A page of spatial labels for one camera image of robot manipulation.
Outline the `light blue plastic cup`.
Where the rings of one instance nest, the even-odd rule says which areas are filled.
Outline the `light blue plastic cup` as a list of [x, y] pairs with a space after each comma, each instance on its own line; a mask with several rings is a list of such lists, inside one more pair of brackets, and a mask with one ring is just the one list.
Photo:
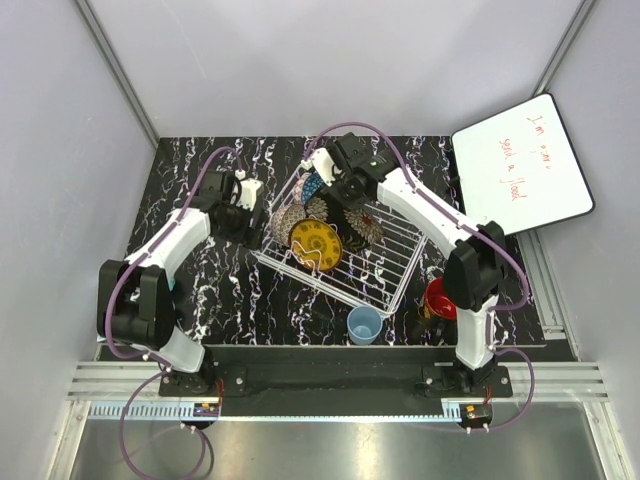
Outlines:
[[353, 344], [371, 345], [381, 333], [383, 318], [370, 306], [357, 306], [349, 312], [346, 326]]

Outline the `black floral square plate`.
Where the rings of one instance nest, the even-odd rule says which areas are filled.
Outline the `black floral square plate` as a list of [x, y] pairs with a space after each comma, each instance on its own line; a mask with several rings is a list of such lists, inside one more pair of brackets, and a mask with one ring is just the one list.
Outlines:
[[359, 253], [385, 237], [383, 227], [367, 210], [348, 209], [329, 195], [314, 195], [304, 208], [308, 216], [334, 227], [349, 253]]

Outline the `white wire dish rack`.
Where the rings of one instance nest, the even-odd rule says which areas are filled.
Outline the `white wire dish rack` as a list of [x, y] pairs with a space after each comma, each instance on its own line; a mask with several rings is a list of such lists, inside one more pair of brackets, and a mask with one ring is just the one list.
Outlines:
[[397, 311], [406, 293], [427, 237], [385, 205], [368, 204], [366, 208], [383, 227], [385, 237], [359, 253], [345, 254], [329, 272], [303, 267], [269, 231], [253, 255], [259, 263], [349, 306], [368, 305], [388, 317]]

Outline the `beige red patterned bowl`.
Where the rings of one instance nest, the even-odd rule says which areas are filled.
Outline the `beige red patterned bowl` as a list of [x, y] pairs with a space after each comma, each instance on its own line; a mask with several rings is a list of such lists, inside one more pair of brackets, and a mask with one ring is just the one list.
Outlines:
[[280, 207], [271, 218], [271, 232], [274, 240], [284, 246], [289, 245], [289, 236], [293, 227], [306, 218], [303, 205], [292, 203]]

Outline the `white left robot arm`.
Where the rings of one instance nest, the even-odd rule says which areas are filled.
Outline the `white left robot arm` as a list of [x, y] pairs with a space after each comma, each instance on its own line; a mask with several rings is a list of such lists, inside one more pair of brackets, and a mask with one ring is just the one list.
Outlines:
[[114, 355], [152, 358], [181, 373], [196, 396], [215, 386], [216, 372], [204, 364], [205, 349], [178, 326], [173, 299], [175, 274], [209, 238], [255, 250], [262, 242], [264, 183], [242, 172], [200, 175], [184, 205], [139, 250], [108, 260], [98, 274], [96, 329]]

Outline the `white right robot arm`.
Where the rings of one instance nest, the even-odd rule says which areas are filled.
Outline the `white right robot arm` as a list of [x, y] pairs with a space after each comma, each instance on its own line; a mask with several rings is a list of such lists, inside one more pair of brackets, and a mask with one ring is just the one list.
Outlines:
[[370, 201], [394, 210], [446, 257], [442, 286], [456, 307], [456, 357], [462, 364], [454, 371], [454, 384], [463, 395], [480, 394], [490, 383], [485, 365], [494, 353], [488, 323], [505, 277], [505, 261], [496, 251], [504, 246], [501, 227], [494, 222], [473, 226], [417, 179], [391, 141], [378, 153], [352, 133], [322, 148], [316, 144], [311, 142], [301, 166], [315, 170], [335, 200], [348, 208]]

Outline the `blue red patterned bowl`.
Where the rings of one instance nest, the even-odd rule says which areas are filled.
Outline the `blue red patterned bowl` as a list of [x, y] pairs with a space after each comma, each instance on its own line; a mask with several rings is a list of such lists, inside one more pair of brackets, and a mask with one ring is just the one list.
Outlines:
[[303, 174], [294, 184], [293, 202], [305, 205], [324, 185], [323, 179], [317, 172]]

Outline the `yellow patterned plate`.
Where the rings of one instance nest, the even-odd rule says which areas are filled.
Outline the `yellow patterned plate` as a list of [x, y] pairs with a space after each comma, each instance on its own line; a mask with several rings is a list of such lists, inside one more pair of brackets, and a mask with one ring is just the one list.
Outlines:
[[337, 232], [329, 224], [313, 218], [303, 219], [293, 226], [289, 246], [295, 260], [315, 272], [335, 269], [344, 253]]

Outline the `red black lacquer bowl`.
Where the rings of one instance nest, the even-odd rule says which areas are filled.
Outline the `red black lacquer bowl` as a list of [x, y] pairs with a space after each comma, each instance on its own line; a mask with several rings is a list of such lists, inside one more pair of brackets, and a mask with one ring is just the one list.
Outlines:
[[444, 291], [442, 277], [432, 280], [426, 287], [419, 312], [426, 319], [438, 317], [447, 321], [457, 320], [456, 306]]

